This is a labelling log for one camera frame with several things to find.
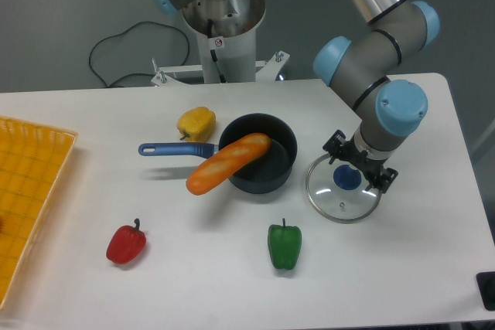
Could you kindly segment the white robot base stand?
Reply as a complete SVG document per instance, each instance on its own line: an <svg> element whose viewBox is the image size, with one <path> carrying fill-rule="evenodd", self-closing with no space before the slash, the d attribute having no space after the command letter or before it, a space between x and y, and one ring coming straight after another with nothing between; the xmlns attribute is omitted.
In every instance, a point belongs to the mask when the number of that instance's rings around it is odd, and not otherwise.
<svg viewBox="0 0 495 330"><path fill-rule="evenodd" d="M257 60L265 0L195 0L180 13L196 36L205 83L276 81L290 59L279 50L269 60Z"/></svg>

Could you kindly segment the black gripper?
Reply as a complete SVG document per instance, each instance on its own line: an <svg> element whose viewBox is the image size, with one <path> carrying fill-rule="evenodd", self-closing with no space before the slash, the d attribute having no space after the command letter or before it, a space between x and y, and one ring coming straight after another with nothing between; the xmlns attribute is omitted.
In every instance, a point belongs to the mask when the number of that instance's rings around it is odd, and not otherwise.
<svg viewBox="0 0 495 330"><path fill-rule="evenodd" d="M341 130L334 132L324 144L323 150L328 153L330 164L340 160L360 170L368 181L367 191L376 189L381 193L386 193L398 176L398 171L395 169L384 167L385 159L372 159L370 151L360 150L354 140L346 139Z"/></svg>

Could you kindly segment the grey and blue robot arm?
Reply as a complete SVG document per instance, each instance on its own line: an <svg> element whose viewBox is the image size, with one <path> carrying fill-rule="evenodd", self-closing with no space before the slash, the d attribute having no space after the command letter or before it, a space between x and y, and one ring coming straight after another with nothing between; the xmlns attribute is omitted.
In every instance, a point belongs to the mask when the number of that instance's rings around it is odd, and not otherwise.
<svg viewBox="0 0 495 330"><path fill-rule="evenodd" d="M153 0L168 15L181 13L196 33L206 83L251 82L255 30L265 0ZM361 119L350 140L335 134L324 150L360 170L371 188L386 192L396 171L385 162L419 126L427 99L418 86L391 80L388 72L424 49L439 33L437 12L425 2L353 0L370 33L350 41L339 36L316 55L313 69Z"/></svg>

